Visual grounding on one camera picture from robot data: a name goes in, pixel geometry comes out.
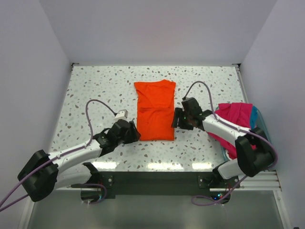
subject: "speckled tabletop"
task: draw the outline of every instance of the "speckled tabletop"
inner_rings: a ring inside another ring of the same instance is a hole
[[[175,107],[181,107],[182,97],[196,80],[210,86],[215,107],[244,101],[234,67],[75,66],[51,151],[64,150],[90,138],[85,116],[89,99],[102,100],[115,111],[127,109],[128,120],[136,123],[137,93],[133,83],[162,79],[176,82]],[[189,96],[195,97],[203,110],[210,109],[204,86],[195,85]],[[89,105],[89,116],[94,133],[114,123],[110,111],[98,103]],[[105,171],[211,171],[224,160],[219,143],[207,133],[175,129],[174,141],[120,145],[114,152],[91,161]]]

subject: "orange t-shirt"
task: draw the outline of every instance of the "orange t-shirt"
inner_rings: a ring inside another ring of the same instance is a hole
[[[135,82],[138,93],[137,129],[140,140],[174,140],[171,127],[174,115],[174,93],[176,83],[168,80],[159,82]]]

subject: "white connector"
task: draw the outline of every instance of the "white connector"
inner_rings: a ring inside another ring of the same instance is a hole
[[[127,117],[128,117],[128,111],[126,109],[124,110],[120,110],[117,115],[114,117],[115,121],[118,121],[120,119],[123,119],[125,121],[127,121]]]

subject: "pink cloth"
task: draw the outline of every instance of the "pink cloth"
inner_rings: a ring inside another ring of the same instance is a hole
[[[219,110],[216,111],[216,114],[218,114],[221,118],[224,118],[231,123],[250,128],[250,117],[253,107],[252,104],[232,103],[218,105]],[[219,141],[221,146],[229,151],[229,157],[231,159],[237,158],[236,148],[233,145],[218,137],[217,135],[212,133],[209,133],[209,135]]]

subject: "white wall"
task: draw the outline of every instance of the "white wall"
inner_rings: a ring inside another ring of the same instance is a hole
[[[305,1],[278,0],[241,72],[279,152],[277,171],[293,226],[305,228]]]
[[[87,64],[232,64],[276,0],[40,0],[65,53]]]
[[[48,150],[70,63],[37,0],[0,2],[0,199],[39,149]],[[13,198],[24,195],[22,187]],[[17,228],[24,202],[0,213]]]

